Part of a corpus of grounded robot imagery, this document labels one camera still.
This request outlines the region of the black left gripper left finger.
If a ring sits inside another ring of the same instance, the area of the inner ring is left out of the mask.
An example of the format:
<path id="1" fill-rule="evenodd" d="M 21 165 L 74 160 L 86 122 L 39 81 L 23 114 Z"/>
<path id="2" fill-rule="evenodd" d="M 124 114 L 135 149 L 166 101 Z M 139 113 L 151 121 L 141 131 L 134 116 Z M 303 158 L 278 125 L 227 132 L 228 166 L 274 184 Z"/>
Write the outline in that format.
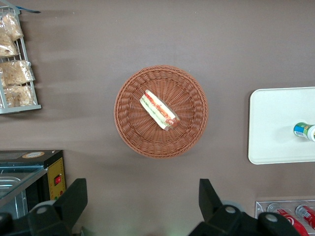
<path id="1" fill-rule="evenodd" d="M 88 203 L 87 181 L 76 179 L 53 203 L 42 202 L 28 214 L 32 236 L 70 236 Z"/>

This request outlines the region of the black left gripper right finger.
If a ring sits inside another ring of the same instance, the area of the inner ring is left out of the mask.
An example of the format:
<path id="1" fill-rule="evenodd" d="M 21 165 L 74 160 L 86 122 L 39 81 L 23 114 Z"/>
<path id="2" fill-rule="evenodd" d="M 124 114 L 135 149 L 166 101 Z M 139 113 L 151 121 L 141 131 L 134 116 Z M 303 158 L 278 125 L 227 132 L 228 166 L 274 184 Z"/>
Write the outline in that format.
<path id="1" fill-rule="evenodd" d="M 257 220 L 236 206 L 224 205 L 208 179 L 199 180 L 199 208 L 203 216 L 191 236 L 257 236 Z"/>

